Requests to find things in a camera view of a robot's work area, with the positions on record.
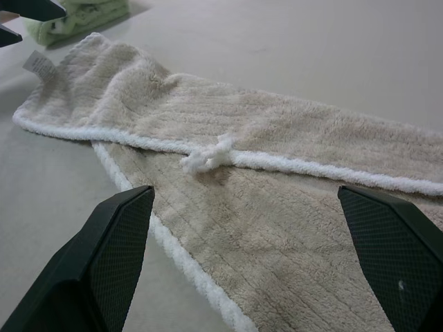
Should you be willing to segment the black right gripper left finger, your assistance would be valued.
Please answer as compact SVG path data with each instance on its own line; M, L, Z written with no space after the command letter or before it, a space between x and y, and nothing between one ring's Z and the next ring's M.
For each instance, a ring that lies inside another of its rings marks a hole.
M141 274L155 191L99 203L49 260L0 332L122 332Z

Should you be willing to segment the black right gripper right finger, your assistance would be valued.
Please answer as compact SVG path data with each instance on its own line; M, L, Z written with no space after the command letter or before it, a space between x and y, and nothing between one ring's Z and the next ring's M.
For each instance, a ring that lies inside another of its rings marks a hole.
M443 231L395 196L343 185L338 199L361 270L395 332L443 332Z

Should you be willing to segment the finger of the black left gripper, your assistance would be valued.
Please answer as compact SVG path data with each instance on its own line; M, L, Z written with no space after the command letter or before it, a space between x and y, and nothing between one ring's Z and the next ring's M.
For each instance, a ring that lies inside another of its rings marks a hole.
M66 10L53 0L0 0L0 11L43 22L66 16Z
M0 47L17 44L22 41L22 36L0 24Z

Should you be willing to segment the beige towel with white trim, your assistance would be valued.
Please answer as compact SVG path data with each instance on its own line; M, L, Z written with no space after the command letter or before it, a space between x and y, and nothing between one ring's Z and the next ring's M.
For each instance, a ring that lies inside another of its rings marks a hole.
M13 120L91 142L122 190L153 186L154 238L237 332L395 332L342 185L410 201L443 230L443 132L171 73L98 33Z

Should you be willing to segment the folded green towel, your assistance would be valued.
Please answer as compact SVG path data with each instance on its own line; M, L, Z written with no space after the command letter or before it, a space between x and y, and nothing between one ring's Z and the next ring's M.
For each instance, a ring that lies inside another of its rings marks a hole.
M50 46L90 32L129 14L129 0L56 0L66 16L46 22L24 18L28 34L41 46Z

